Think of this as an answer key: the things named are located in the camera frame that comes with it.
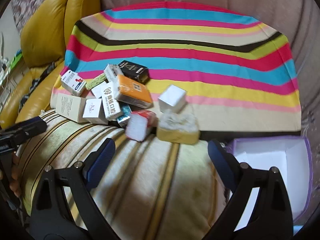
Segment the person's hand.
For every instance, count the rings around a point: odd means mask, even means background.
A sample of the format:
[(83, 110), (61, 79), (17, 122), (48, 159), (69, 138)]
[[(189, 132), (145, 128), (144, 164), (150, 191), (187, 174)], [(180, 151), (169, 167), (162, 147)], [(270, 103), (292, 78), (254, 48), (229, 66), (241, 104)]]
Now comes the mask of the person's hand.
[(19, 157), (16, 155), (16, 152), (12, 153), (12, 166), (11, 166), (11, 181), (10, 189), (15, 194), (16, 197), (21, 196), (21, 187), (20, 187), (20, 177), (21, 173), (18, 169)]

